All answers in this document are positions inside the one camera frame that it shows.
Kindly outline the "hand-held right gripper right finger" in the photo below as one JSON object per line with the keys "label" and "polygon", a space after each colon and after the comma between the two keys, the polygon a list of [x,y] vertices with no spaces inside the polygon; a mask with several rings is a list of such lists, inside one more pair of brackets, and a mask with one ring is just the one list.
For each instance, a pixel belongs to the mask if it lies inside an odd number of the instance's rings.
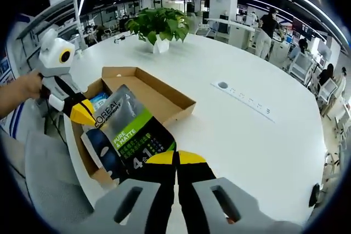
{"label": "hand-held right gripper right finger", "polygon": [[254,197],[216,177],[200,155],[178,151],[178,156],[178,197],[188,233],[270,232],[274,221]]}

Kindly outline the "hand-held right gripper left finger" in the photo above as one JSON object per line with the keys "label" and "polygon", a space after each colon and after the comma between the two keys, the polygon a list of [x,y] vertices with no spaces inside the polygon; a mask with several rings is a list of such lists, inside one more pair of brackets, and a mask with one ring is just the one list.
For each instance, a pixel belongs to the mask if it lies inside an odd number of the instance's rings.
{"label": "hand-held right gripper left finger", "polygon": [[165,233],[174,201],[174,155],[150,157],[139,174],[100,198],[82,233]]}

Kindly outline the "person's left hand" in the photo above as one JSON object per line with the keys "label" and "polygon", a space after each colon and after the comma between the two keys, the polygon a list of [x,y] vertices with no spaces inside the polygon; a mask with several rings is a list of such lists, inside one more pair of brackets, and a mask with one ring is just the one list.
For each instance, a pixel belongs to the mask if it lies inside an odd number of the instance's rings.
{"label": "person's left hand", "polygon": [[20,76],[15,81],[20,97],[23,101],[27,99],[38,99],[42,88],[42,77],[37,70]]}

